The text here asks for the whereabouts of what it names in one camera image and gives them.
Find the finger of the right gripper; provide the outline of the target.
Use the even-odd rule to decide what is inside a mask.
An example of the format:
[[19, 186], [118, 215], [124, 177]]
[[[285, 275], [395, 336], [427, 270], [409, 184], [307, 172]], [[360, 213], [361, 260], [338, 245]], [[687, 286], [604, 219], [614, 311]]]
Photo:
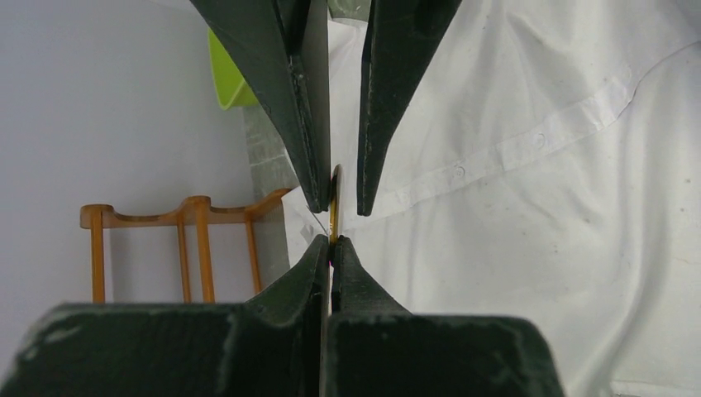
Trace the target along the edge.
[[460, 0], [375, 0], [361, 56], [356, 208], [369, 216], [393, 134]]
[[330, 206], [327, 3], [196, 0], [280, 135], [308, 207]]

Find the white shirt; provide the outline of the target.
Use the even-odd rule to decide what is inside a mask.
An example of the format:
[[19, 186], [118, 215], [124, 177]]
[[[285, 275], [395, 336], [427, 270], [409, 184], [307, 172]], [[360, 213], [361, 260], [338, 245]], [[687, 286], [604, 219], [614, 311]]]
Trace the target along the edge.
[[341, 231], [419, 313], [535, 323], [569, 396], [700, 393], [700, 4], [465, 1], [355, 209], [367, 26], [329, 21]]

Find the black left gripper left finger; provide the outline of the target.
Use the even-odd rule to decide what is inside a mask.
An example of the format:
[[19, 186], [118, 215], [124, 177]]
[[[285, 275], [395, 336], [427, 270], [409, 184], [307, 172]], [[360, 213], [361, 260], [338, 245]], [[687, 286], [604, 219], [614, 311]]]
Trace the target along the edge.
[[329, 241], [238, 304], [63, 304], [28, 331], [4, 396], [317, 396]]

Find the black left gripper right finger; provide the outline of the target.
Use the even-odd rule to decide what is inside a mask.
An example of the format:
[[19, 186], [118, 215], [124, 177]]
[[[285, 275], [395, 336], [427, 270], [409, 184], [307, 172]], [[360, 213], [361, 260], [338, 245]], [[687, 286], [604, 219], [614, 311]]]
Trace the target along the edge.
[[328, 396], [562, 396], [551, 350], [524, 318], [419, 315], [340, 237], [333, 254]]

